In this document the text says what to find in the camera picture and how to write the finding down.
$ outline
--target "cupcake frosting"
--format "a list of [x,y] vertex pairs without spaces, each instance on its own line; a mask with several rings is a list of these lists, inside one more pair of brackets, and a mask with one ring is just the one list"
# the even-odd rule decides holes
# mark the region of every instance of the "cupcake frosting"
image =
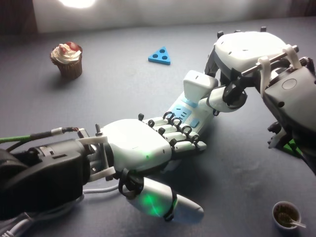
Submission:
[[72,50],[67,44],[60,44],[51,53],[51,58],[63,64],[69,64],[79,60],[80,50]]

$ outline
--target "white paper cup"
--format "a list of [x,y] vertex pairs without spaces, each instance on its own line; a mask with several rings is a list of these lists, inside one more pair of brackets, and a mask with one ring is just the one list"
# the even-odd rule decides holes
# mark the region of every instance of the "white paper cup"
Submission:
[[301,222],[302,220],[302,216],[301,216],[301,212],[300,210],[297,208],[297,206],[295,206],[294,204],[288,202],[288,201],[279,201],[278,203],[276,203],[272,209],[272,217],[273,217],[273,220],[275,222],[275,224],[283,229],[283,230],[293,230],[295,228],[297,228],[297,226],[292,226],[292,227],[285,227],[283,226],[282,224],[280,224],[277,220],[276,220],[276,217],[275,215],[278,215],[278,213],[280,213],[280,209],[281,208],[290,208],[291,210],[293,210],[293,212],[295,212],[295,214],[297,215],[297,220],[294,220],[294,221],[297,221],[297,222]]

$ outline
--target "table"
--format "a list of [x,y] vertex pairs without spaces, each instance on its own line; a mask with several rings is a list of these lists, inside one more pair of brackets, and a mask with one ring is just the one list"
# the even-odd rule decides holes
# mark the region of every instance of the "table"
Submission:
[[[25,135],[61,126],[163,115],[183,91],[189,70],[203,72],[216,33],[268,32],[297,44],[299,56],[316,59],[315,17],[270,19],[210,25],[145,27],[109,31],[45,34],[0,38],[0,137]],[[51,49],[74,41],[83,48],[83,74],[73,82],[60,79],[49,60]],[[147,57],[166,46],[171,65],[150,63]],[[296,204],[308,228],[290,236],[316,233],[316,178],[299,159],[268,149],[267,127],[275,119],[253,88],[238,111],[221,113],[203,134],[207,150],[183,160],[156,180],[194,200],[205,211],[200,224],[165,223],[134,209],[118,191],[86,195],[71,213],[34,225],[27,236],[278,237],[272,207],[281,200]],[[63,137],[33,142],[39,145]],[[105,180],[85,188],[106,187]]]

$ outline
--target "cupcake wrapper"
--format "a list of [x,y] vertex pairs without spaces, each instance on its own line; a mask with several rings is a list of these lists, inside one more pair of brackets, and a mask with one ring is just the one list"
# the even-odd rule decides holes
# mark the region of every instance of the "cupcake wrapper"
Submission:
[[82,74],[82,48],[80,47],[81,55],[79,57],[79,60],[69,63],[69,64],[63,64],[53,58],[51,58],[51,55],[49,55],[50,60],[54,65],[56,65],[60,71],[60,74],[63,78],[67,79],[76,79]]

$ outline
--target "blue triangle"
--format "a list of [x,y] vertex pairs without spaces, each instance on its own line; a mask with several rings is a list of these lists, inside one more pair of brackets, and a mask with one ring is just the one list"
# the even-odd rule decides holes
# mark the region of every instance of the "blue triangle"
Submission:
[[148,57],[148,61],[153,62],[153,63],[161,63],[161,64],[170,65],[170,57],[169,57],[166,47],[162,47],[159,50],[157,50],[155,53],[150,55]]

